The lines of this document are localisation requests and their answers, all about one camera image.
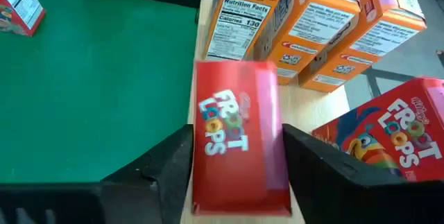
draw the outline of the green mat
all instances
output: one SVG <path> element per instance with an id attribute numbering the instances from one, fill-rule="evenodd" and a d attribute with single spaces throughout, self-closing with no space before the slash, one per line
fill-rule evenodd
<path id="1" fill-rule="evenodd" d="M 196 9 L 40 0 L 34 37 L 0 33 L 0 182 L 93 182 L 187 122 Z"/>

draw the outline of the red cereal box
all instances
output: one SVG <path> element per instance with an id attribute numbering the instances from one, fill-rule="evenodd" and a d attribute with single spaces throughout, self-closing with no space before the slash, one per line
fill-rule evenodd
<path id="1" fill-rule="evenodd" d="M 0 31 L 32 36 L 44 14 L 38 0 L 0 0 Z"/>
<path id="2" fill-rule="evenodd" d="M 444 80 L 416 78 L 313 131 L 358 160 L 415 182 L 444 178 Z"/>
<path id="3" fill-rule="evenodd" d="M 193 213 L 291 215 L 273 64 L 197 62 Z"/>

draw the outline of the small cereal box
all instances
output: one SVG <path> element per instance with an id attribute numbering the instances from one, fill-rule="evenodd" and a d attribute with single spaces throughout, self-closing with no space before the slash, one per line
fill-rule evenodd
<path id="1" fill-rule="evenodd" d="M 38 0 L 0 0 L 0 31 L 32 36 L 44 14 Z"/>
<path id="2" fill-rule="evenodd" d="M 198 62 L 193 213 L 291 215 L 275 67 Z"/>
<path id="3" fill-rule="evenodd" d="M 302 70 L 301 87 L 332 92 L 427 27 L 418 0 L 360 1 L 359 21 Z"/>
<path id="4" fill-rule="evenodd" d="M 312 134 L 409 181 L 442 180 L 444 80 L 413 79 Z"/>
<path id="5" fill-rule="evenodd" d="M 205 59 L 246 60 L 279 0 L 213 0 Z"/>
<path id="6" fill-rule="evenodd" d="M 287 85 L 360 11 L 359 0 L 280 0 L 255 58 L 273 61 L 277 81 Z"/>

